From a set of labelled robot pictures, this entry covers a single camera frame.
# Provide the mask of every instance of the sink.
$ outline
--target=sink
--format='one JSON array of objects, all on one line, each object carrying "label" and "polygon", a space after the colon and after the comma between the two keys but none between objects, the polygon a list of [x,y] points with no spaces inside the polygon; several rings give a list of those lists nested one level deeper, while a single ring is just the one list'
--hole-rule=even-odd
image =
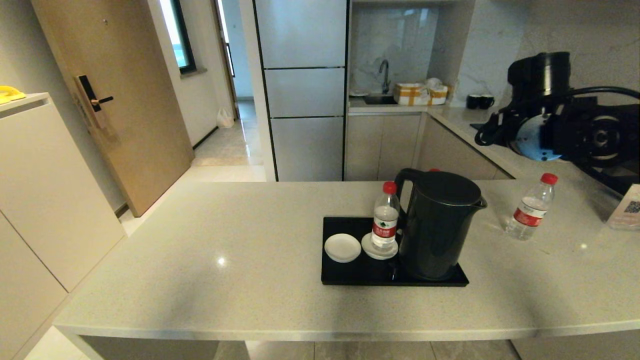
[{"label": "sink", "polygon": [[365,96],[364,103],[367,105],[397,105],[393,96]]}]

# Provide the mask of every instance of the red label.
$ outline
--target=red label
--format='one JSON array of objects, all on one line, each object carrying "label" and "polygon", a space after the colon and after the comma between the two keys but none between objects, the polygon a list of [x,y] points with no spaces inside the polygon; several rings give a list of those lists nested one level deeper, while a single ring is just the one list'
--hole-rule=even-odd
[{"label": "red label", "polygon": [[527,226],[532,226],[532,227],[536,227],[540,225],[540,222],[542,221],[542,218],[533,217],[529,214],[525,214],[524,212],[522,212],[522,210],[520,210],[520,208],[516,210],[515,214],[513,214],[513,217],[521,224],[525,224]]},{"label": "red label", "polygon": [[378,235],[381,238],[390,238],[396,235],[396,227],[389,227],[388,229],[383,229],[378,226],[375,222],[373,223],[373,233]]}]

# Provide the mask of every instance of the kettle lid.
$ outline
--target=kettle lid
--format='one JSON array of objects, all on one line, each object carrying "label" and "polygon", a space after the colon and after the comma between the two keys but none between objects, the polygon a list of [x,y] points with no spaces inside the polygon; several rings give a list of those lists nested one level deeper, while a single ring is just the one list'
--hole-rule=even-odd
[{"label": "kettle lid", "polygon": [[480,201],[482,195],[473,181],[444,171],[425,172],[414,185],[424,196],[447,205],[473,205]]}]

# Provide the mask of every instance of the red bottle cap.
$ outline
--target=red bottle cap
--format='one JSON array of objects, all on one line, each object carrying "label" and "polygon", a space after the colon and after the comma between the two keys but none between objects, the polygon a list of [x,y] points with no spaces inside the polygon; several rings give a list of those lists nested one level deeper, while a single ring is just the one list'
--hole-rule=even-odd
[{"label": "red bottle cap", "polygon": [[558,182],[558,177],[555,176],[554,174],[545,172],[544,174],[542,174],[540,181],[542,181],[545,184],[555,185]]},{"label": "red bottle cap", "polygon": [[385,184],[382,186],[382,191],[384,191],[387,194],[396,193],[396,190],[397,190],[396,183],[394,183],[393,181],[385,181]]}]

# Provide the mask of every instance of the electric kettle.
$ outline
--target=electric kettle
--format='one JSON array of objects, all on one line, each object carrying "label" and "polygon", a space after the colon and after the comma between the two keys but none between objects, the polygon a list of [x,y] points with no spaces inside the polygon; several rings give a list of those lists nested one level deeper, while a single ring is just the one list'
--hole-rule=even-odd
[{"label": "electric kettle", "polygon": [[407,212],[400,209],[400,262],[416,278],[446,280],[458,264],[473,215],[487,203],[473,181],[450,172],[403,169],[396,176],[399,198],[405,181],[413,190]]}]

